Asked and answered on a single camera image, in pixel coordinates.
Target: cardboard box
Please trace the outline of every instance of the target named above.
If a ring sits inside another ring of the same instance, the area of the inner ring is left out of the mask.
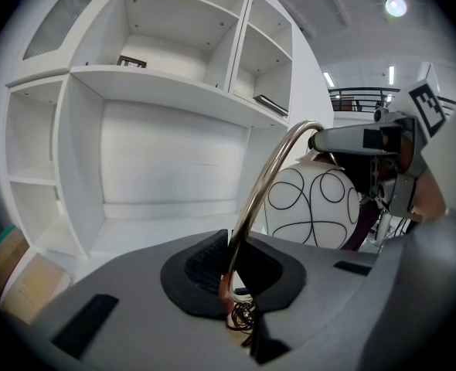
[[[31,324],[70,282],[63,268],[36,254],[9,288],[0,309]]]
[[[15,228],[0,243],[0,296],[7,280],[27,249],[29,244],[18,228]]]

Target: metal curved pipe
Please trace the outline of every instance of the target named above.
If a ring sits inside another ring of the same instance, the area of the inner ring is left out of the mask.
[[[306,120],[302,121],[299,124],[296,124],[284,138],[281,140],[280,144],[274,149],[273,154],[266,162],[266,165],[263,167],[262,172],[259,175],[252,192],[245,203],[242,211],[237,220],[235,229],[231,236],[230,245],[228,247],[229,254],[231,254],[230,266],[228,269],[228,290],[230,297],[235,302],[245,302],[247,299],[238,297],[233,290],[233,273],[235,272],[235,262],[237,260],[238,250],[242,242],[247,240],[250,232],[250,228],[254,224],[254,220],[259,213],[259,209],[262,206],[264,198],[271,187],[276,174],[280,171],[281,165],[283,165],[284,160],[288,156],[291,148],[297,142],[297,140],[309,129],[315,129],[321,131],[324,127],[317,121]]]

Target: frosted glass panel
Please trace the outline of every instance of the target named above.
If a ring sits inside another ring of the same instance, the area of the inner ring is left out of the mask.
[[[59,49],[73,24],[92,0],[59,0],[29,44],[24,60]]]

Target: railing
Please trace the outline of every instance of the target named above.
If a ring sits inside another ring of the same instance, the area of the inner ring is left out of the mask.
[[[328,90],[334,111],[373,113],[378,107],[388,107],[400,92],[398,88],[354,87]],[[449,117],[456,109],[456,102],[437,97],[444,113]]]

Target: black line pattern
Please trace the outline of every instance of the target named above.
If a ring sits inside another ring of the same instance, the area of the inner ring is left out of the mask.
[[[295,226],[295,225],[300,225],[300,224],[310,224],[310,230],[308,232],[308,235],[306,238],[304,238],[304,240],[302,241],[302,244],[303,243],[306,243],[311,237],[313,237],[314,239],[314,243],[315,243],[315,246],[319,247],[319,243],[318,243],[318,238],[316,237],[315,235],[315,224],[319,224],[319,223],[327,223],[327,224],[335,224],[336,226],[340,226],[341,228],[343,228],[343,230],[345,231],[345,236],[343,237],[343,241],[341,242],[341,244],[339,245],[338,248],[340,248],[341,246],[343,246],[343,244],[346,242],[346,239],[348,237],[348,230],[346,229],[346,226],[344,226],[343,224],[341,223],[337,223],[336,221],[328,221],[328,220],[314,220],[314,217],[313,217],[313,212],[312,212],[312,204],[311,204],[311,194],[312,194],[312,189],[314,188],[314,184],[316,182],[316,180],[319,180],[319,189],[321,191],[321,194],[322,196],[324,197],[324,199],[326,199],[328,202],[330,203],[340,203],[344,198],[345,198],[345,184],[343,184],[343,181],[337,176],[335,175],[334,173],[332,173],[333,171],[337,171],[339,172],[338,169],[336,168],[332,168],[332,169],[329,169],[328,171],[324,172],[324,173],[321,173],[320,175],[317,175],[316,177],[314,177],[314,179],[312,180],[312,183],[311,183],[311,188],[309,189],[309,194],[308,194],[308,197],[306,196],[306,194],[304,193],[304,188],[305,188],[305,180],[304,180],[304,176],[302,176],[302,174],[297,170],[297,169],[294,169],[294,168],[286,168],[284,170],[282,170],[282,172],[284,171],[294,171],[294,172],[297,172],[298,175],[300,176],[300,179],[301,179],[301,186],[298,186],[298,185],[295,185],[295,184],[292,184],[290,182],[275,182],[273,183],[273,185],[269,188],[269,192],[267,194],[267,197],[264,201],[264,215],[266,217],[266,227],[267,227],[267,233],[271,236],[274,236],[274,234],[287,227],[287,226]],[[327,178],[331,178],[330,176],[336,178],[338,181],[339,181],[339,184],[342,185],[342,188],[343,188],[343,194],[338,198],[338,199],[331,199],[329,196],[327,196],[325,194],[325,191],[323,190],[322,188],[322,180],[325,179],[326,177]],[[275,186],[280,186],[280,185],[286,185],[286,186],[290,186],[292,188],[295,188],[296,190],[298,190],[298,196],[297,198],[295,199],[295,201],[289,205],[289,206],[275,206],[274,205],[274,202],[271,201],[271,190],[275,187]],[[348,194],[347,194],[347,210],[348,210],[348,216],[349,216],[349,220],[350,220],[350,223],[351,224],[355,224],[357,222],[357,220],[359,219],[359,216],[357,215],[357,218],[356,218],[356,221],[353,222],[352,221],[352,217],[350,216],[350,192],[351,191],[355,191],[356,190],[352,187],[351,189],[349,189],[348,191]],[[309,211],[309,216],[310,216],[310,220],[309,221],[301,221],[301,222],[297,222],[297,223],[290,223],[290,224],[285,224],[283,226],[279,226],[278,228],[276,228],[275,230],[273,230],[272,233],[270,233],[269,231],[269,225],[267,223],[267,213],[266,213],[266,208],[268,207],[267,204],[269,203],[269,205],[271,205],[271,207],[273,207],[274,209],[276,210],[287,210],[287,209],[290,209],[291,207],[293,207],[297,202],[298,200],[303,197],[305,199],[305,202],[307,203],[308,205],[308,211]]]

